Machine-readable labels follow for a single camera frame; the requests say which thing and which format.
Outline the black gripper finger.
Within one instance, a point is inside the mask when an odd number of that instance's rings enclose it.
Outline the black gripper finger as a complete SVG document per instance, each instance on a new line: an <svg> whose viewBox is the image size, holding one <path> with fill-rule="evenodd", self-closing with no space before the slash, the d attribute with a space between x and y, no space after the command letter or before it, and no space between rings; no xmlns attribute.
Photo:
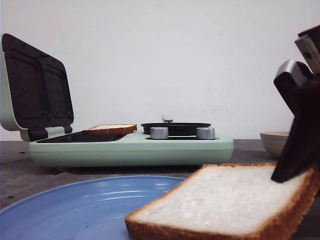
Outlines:
<svg viewBox="0 0 320 240"><path fill-rule="evenodd" d="M273 81L294 115L271 179L286 182L320 160L320 79L302 62L287 60Z"/></svg>

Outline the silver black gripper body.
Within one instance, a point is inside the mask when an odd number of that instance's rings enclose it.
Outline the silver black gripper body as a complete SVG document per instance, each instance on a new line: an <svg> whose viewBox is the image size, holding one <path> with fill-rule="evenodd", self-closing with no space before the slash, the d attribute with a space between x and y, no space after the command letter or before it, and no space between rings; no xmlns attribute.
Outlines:
<svg viewBox="0 0 320 240"><path fill-rule="evenodd" d="M294 41L309 68L320 74L320 26L315 26L298 34Z"/></svg>

